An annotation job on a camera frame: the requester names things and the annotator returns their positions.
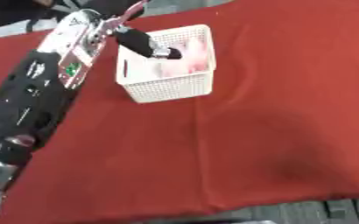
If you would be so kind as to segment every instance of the white basket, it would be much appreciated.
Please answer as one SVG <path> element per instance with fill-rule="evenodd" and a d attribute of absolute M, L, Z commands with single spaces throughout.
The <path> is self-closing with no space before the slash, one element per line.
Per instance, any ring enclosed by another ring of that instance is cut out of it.
<path fill-rule="evenodd" d="M 162 102 L 212 92 L 216 69 L 215 49 L 211 29 L 204 24 L 180 27 L 170 30 L 149 32 L 161 46 L 173 46 L 196 37 L 208 44 L 208 69 L 198 73 L 159 78 L 151 69 L 156 59 L 147 59 L 120 46 L 116 69 L 116 81 L 122 85 L 134 101 Z"/>

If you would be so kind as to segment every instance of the red tablecloth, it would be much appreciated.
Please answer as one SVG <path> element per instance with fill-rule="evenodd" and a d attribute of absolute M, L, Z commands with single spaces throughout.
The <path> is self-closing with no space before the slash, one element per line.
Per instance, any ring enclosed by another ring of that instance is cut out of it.
<path fill-rule="evenodd" d="M 359 196 L 359 0 L 237 0 L 133 25 L 194 24 L 214 31 L 214 92 L 137 105 L 114 83 L 112 43 L 0 224 Z M 0 38 L 0 80 L 42 38 Z"/>

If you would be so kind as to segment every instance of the dark floor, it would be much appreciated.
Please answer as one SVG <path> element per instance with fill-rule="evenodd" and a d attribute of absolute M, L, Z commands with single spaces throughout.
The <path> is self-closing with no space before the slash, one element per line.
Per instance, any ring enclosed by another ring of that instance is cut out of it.
<path fill-rule="evenodd" d="M 253 206 L 208 217 L 150 220 L 146 223 L 167 224 L 184 221 L 218 220 L 274 221 L 276 224 L 359 224 L 359 199 Z"/>

